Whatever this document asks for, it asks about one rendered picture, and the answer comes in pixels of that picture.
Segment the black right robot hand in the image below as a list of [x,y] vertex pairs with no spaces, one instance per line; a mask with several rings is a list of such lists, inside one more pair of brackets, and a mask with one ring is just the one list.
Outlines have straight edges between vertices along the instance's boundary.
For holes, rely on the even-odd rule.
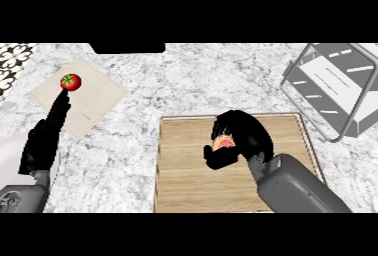
[[233,139],[234,146],[216,150],[209,145],[203,146],[203,159],[206,166],[216,170],[237,162],[237,156],[244,160],[253,156],[265,163],[272,158],[272,142],[259,121],[240,110],[228,110],[216,116],[212,124],[210,140],[221,135]]

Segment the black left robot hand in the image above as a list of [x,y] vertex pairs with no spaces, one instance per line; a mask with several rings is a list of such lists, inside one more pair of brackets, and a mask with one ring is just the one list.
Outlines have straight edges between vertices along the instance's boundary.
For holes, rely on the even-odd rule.
[[36,170],[48,170],[52,165],[58,133],[69,108],[67,90],[63,89],[51,104],[47,117],[27,132],[17,171],[20,175],[29,175]]

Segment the pink frosted cupcake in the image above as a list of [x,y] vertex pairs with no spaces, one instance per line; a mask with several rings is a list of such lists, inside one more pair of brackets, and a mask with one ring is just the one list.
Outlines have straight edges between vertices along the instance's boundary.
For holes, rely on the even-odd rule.
[[212,150],[219,148],[231,148],[234,146],[233,137],[227,134],[218,135],[212,141]]

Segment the wooden tray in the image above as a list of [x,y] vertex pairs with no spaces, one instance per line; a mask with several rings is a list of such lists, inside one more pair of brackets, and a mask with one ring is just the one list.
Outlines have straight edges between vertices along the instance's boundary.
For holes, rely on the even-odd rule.
[[[272,151],[292,155],[321,177],[302,117],[296,112],[256,113],[272,141]],[[246,162],[213,170],[205,164],[203,147],[210,144],[212,115],[163,116],[154,181],[154,212],[256,212],[268,206],[256,194]]]

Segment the red tomato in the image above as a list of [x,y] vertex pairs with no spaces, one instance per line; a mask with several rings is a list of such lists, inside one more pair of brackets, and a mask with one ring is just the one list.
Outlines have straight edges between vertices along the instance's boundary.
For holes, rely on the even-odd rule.
[[81,87],[81,77],[76,74],[66,74],[60,79],[60,87],[75,91]]

